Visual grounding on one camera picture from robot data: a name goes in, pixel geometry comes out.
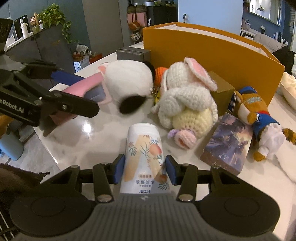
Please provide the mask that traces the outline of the dark illustrated card box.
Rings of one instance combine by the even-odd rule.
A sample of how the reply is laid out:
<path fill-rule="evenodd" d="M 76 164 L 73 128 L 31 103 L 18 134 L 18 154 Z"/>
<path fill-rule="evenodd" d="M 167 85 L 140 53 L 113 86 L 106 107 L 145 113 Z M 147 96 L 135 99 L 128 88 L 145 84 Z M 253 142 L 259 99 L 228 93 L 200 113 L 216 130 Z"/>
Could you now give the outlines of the dark illustrated card box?
<path fill-rule="evenodd" d="M 251 126 L 226 113 L 205 146 L 200 160 L 237 176 L 246 161 L 252 135 Z"/>

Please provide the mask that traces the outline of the white floral tissue pack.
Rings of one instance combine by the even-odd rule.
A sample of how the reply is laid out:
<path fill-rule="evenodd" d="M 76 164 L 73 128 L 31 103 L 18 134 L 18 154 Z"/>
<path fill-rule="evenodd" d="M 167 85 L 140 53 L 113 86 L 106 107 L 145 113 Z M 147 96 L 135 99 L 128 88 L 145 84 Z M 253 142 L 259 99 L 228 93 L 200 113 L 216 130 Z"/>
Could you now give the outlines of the white floral tissue pack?
<path fill-rule="evenodd" d="M 130 126 L 120 193 L 169 193 L 164 159 L 161 137 L 155 125 L 136 123 Z"/>

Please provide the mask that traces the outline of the green potted plant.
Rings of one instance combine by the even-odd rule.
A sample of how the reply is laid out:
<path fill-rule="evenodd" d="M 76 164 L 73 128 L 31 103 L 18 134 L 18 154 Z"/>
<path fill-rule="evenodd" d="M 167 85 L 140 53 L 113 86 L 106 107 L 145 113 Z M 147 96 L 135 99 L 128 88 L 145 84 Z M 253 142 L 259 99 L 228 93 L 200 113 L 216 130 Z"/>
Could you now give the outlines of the green potted plant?
<path fill-rule="evenodd" d="M 65 37 L 67 43 L 70 44 L 74 41 L 71 36 L 72 23 L 66 19 L 65 14 L 61 11 L 58 4 L 52 3 L 48 8 L 42 10 L 37 17 L 42 21 L 45 29 L 61 25 L 62 35 Z"/>

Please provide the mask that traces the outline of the grey rectangular box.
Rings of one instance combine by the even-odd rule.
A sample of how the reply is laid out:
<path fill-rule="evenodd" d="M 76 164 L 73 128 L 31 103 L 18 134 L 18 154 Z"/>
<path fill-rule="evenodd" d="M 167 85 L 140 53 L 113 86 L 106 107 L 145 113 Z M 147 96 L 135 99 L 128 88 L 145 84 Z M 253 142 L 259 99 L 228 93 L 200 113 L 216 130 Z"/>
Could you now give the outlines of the grey rectangular box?
<path fill-rule="evenodd" d="M 117 60 L 134 60 L 139 62 L 151 61 L 151 53 L 149 50 L 123 47 L 116 51 Z"/>

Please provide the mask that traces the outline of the wall mirror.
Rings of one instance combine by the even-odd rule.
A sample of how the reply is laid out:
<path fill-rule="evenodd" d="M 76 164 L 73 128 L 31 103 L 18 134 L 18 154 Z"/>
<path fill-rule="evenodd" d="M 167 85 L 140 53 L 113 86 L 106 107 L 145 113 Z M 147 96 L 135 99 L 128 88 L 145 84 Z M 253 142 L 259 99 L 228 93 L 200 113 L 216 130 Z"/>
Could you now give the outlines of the wall mirror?
<path fill-rule="evenodd" d="M 250 0 L 249 12 L 280 26 L 282 17 L 282 1 Z"/>

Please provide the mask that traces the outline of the white crochet bunny doll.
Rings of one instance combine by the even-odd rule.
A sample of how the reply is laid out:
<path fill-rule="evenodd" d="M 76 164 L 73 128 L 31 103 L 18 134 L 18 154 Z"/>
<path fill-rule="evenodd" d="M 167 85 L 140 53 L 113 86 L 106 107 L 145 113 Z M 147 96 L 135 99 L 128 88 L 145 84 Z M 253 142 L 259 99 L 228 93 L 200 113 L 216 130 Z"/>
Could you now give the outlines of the white crochet bunny doll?
<path fill-rule="evenodd" d="M 172 64 L 163 74 L 160 99 L 152 107 L 168 138 L 183 149 L 192 149 L 218 120 L 217 104 L 211 92 L 216 82 L 194 58 Z"/>

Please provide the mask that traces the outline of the white black plush toy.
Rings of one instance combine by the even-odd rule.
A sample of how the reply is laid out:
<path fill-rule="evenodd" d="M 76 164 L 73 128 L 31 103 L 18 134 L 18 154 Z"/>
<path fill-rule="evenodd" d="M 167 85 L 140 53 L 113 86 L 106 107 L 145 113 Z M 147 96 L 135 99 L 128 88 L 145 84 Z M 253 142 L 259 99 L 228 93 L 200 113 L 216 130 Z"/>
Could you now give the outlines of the white black plush toy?
<path fill-rule="evenodd" d="M 116 60 L 101 64 L 97 71 L 121 114 L 134 113 L 152 97 L 156 70 L 149 61 Z"/>

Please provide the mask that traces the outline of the brown dog plush blue shirt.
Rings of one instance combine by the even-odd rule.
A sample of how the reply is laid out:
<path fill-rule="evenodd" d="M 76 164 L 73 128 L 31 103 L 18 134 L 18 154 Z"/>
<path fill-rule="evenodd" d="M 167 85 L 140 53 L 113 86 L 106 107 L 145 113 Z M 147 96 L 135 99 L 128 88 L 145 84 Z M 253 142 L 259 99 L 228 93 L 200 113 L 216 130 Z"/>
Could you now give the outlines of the brown dog plush blue shirt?
<path fill-rule="evenodd" d="M 288 141 L 295 145 L 295 132 L 283 128 L 269 113 L 267 104 L 257 91 L 247 86 L 235 90 L 235 113 L 245 124 L 252 126 L 257 141 L 257 150 L 253 153 L 255 161 L 271 158 Z"/>

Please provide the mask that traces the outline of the large orange cardboard box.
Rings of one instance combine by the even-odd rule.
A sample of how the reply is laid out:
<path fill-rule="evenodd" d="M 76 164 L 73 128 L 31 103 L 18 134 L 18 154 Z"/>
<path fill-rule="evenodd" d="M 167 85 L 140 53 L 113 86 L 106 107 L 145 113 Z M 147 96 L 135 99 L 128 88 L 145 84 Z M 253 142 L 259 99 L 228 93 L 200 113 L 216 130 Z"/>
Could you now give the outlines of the large orange cardboard box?
<path fill-rule="evenodd" d="M 194 58 L 235 89 L 254 87 L 269 104 L 285 67 L 263 45 L 223 30 L 187 23 L 168 23 L 143 29 L 144 48 L 155 67 Z"/>

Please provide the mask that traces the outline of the gold cardboard box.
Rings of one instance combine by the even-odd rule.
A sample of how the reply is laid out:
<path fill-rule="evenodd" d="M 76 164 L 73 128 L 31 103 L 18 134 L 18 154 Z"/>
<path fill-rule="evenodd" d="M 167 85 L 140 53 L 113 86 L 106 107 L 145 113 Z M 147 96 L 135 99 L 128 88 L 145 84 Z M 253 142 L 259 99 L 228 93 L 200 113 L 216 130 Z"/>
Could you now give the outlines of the gold cardboard box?
<path fill-rule="evenodd" d="M 217 104 L 218 116 L 223 116 L 228 109 L 235 88 L 215 72 L 210 71 L 208 74 L 217 84 L 217 90 L 212 91 L 211 96 Z"/>

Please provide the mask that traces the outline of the orange crochet carrot strawberry toy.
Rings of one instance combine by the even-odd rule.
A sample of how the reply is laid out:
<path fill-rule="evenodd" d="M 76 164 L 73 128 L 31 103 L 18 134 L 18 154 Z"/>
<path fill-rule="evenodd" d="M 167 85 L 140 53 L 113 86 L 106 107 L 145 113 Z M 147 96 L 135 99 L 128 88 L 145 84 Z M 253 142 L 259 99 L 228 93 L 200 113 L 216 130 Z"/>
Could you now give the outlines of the orange crochet carrot strawberry toy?
<path fill-rule="evenodd" d="M 157 88 L 161 87 L 161 81 L 166 70 L 168 70 L 168 68 L 165 68 L 165 67 L 158 67 L 155 69 L 155 74 L 153 76 L 154 87 L 157 87 Z"/>

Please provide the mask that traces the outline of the grey sofa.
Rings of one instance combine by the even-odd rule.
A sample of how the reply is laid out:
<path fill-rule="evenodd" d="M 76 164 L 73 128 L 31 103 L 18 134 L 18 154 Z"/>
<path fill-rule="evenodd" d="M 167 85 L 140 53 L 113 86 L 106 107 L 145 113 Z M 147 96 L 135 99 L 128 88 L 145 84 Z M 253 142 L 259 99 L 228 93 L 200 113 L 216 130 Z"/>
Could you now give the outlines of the grey sofa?
<path fill-rule="evenodd" d="M 285 47 L 285 44 L 280 43 L 277 40 L 269 37 L 268 35 L 261 33 L 256 34 L 253 41 L 263 45 L 271 53 L 276 52 L 279 49 Z"/>

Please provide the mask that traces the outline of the pink blue pouch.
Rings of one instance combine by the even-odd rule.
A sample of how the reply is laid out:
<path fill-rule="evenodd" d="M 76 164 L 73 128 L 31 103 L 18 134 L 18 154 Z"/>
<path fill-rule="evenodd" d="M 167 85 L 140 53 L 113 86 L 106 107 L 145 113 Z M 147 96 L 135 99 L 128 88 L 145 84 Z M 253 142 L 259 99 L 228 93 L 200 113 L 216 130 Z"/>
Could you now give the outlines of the pink blue pouch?
<path fill-rule="evenodd" d="M 103 81 L 101 72 L 95 73 L 83 80 L 68 86 L 63 92 L 93 100 L 98 105 L 105 105 L 112 101 L 111 95 Z"/>

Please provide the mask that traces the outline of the black garment on sofa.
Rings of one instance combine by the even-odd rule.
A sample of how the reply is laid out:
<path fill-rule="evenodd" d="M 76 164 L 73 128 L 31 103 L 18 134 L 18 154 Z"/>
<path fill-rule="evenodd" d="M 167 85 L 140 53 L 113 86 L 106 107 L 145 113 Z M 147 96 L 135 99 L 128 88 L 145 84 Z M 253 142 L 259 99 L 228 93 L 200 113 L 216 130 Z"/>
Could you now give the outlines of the black garment on sofa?
<path fill-rule="evenodd" d="M 294 65 L 294 56 L 295 52 L 290 51 L 287 46 L 282 47 L 281 49 L 273 52 L 273 55 L 276 57 L 280 63 L 285 66 L 285 72 L 292 75 L 292 67 Z"/>

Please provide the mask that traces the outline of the white bowl with buns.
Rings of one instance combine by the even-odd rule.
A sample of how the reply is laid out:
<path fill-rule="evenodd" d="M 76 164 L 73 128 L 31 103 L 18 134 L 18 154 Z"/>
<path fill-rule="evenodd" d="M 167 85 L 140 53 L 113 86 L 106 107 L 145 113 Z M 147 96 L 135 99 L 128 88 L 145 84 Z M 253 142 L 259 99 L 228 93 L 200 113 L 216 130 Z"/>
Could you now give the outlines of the white bowl with buns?
<path fill-rule="evenodd" d="M 295 77 L 284 72 L 280 81 L 280 89 L 291 108 L 296 110 Z"/>

